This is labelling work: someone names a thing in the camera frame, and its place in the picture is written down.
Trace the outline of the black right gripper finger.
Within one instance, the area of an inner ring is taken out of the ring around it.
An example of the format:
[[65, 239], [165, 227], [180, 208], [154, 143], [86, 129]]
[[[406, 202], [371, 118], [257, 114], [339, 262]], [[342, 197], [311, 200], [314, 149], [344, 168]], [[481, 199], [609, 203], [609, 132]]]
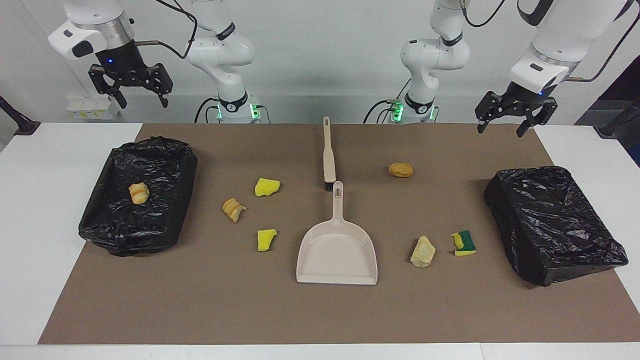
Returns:
[[151, 90], [158, 96], [163, 108], [169, 106], [169, 94], [173, 91], [173, 80], [162, 63], [150, 67], [150, 76], [153, 79]]
[[126, 109], [127, 100], [120, 90], [121, 82], [119, 82], [119, 80], [116, 80], [114, 84], [108, 84], [105, 80], [106, 71], [98, 64], [92, 64], [88, 70], [88, 74], [94, 88], [100, 95], [108, 95], [114, 98], [121, 109]]

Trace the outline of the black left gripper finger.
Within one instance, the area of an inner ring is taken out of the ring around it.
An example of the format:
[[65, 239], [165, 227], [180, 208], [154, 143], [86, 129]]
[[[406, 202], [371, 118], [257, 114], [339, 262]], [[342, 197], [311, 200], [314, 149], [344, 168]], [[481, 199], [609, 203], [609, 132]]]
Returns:
[[503, 116], [503, 96], [495, 92], [486, 92], [482, 100], [475, 107], [475, 116], [478, 120], [477, 131], [482, 134], [489, 123]]
[[521, 125], [519, 125], [518, 129], [516, 130], [516, 135], [519, 138], [522, 138], [529, 129], [534, 128], [538, 125], [546, 125], [551, 116], [553, 116], [553, 113], [556, 111], [557, 107], [558, 103], [556, 102], [555, 98], [548, 98], [544, 100], [540, 104], [537, 114], [533, 114], [536, 108], [532, 110], [531, 107], [525, 107], [525, 109], [522, 111], [525, 120], [522, 121]]

